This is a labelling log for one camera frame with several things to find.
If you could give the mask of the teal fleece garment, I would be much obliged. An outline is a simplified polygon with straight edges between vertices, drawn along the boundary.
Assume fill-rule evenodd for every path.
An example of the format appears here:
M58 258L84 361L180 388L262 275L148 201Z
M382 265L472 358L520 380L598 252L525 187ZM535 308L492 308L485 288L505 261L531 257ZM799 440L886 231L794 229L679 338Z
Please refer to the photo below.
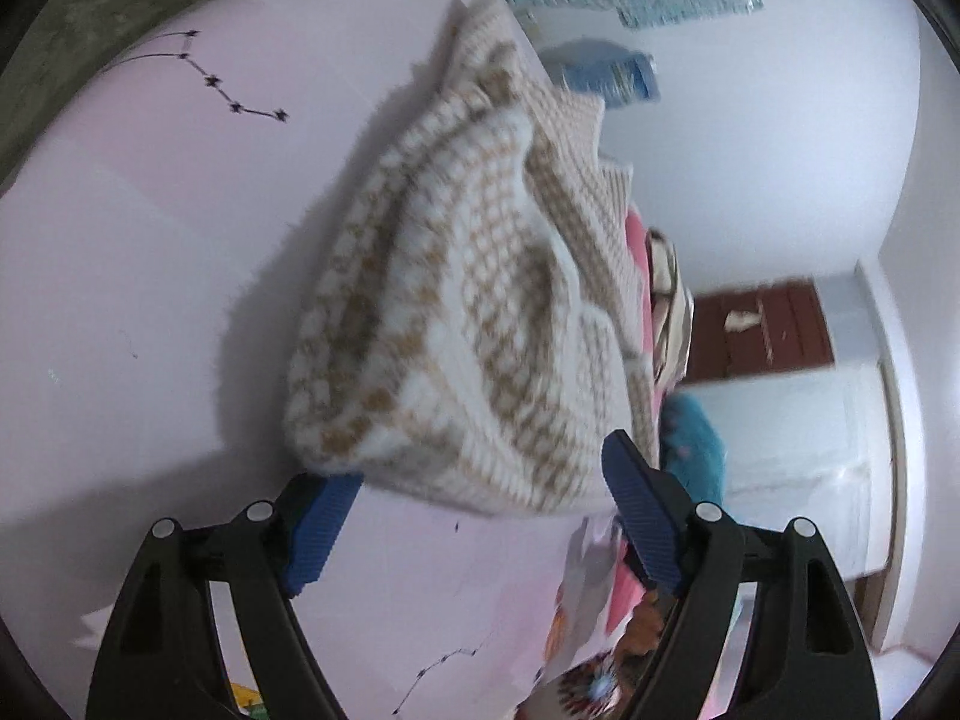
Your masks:
M695 502L724 502L726 447L692 395L674 392L662 402L659 419L661 468Z

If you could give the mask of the lilac printed bed sheet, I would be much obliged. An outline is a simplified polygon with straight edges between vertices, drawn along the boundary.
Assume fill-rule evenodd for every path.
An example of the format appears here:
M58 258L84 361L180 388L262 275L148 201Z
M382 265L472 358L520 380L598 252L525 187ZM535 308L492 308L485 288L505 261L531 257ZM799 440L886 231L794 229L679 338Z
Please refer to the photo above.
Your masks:
M80 715L148 528L296 472L285 372L353 187L427 104L470 0L205 0L99 71L2 199L2 614ZM364 489L296 600L355 718L503 718L605 522Z

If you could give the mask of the dark red wooden door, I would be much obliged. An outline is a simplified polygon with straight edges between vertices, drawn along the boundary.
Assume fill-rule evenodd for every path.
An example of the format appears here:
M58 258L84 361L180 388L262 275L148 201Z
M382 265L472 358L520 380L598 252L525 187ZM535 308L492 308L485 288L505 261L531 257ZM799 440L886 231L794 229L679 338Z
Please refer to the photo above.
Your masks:
M835 362L812 280L695 298L686 383L784 374Z

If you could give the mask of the pink floral fleece blanket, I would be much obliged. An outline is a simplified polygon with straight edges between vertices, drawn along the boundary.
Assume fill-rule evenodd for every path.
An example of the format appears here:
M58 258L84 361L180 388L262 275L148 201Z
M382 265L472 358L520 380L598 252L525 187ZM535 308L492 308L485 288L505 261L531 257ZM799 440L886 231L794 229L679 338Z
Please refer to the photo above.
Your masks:
M649 231L636 211L626 215L626 243L646 277L641 304L651 309L646 243ZM654 351L652 312L651 327L644 332L644 346L647 351ZM664 394L654 382L654 405L662 408L667 395L669 392ZM607 632L619 640L576 667L540 679L534 692L516 707L517 718L617 718L630 704L643 679L646 661L656 650L664 630L665 613L656 608L656 603L674 591L674 582L667 577L667 561L654 554L654 538L640 534L643 525L651 525L654 532L665 538L665 549L674 551L669 517L652 491L638 493L635 499L641 510L620 522L619 562L610 571Z

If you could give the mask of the beige white houndstooth coat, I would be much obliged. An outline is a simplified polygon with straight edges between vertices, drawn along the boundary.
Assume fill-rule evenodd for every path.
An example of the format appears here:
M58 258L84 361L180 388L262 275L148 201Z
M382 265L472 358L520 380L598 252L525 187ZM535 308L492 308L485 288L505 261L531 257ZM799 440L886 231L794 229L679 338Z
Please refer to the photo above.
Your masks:
M487 515L590 514L613 431L656 444L630 169L601 99L473 0L443 84L348 206L311 291L283 427L302 465Z

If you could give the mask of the beige and white clothes pile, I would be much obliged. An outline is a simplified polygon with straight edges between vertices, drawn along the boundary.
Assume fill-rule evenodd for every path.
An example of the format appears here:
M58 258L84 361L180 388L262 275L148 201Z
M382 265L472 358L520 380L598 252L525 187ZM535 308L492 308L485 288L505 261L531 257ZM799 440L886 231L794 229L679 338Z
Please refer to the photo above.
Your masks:
M654 382L667 394L685 379L692 348L695 301L680 273L675 245L662 232L646 236L652 312Z

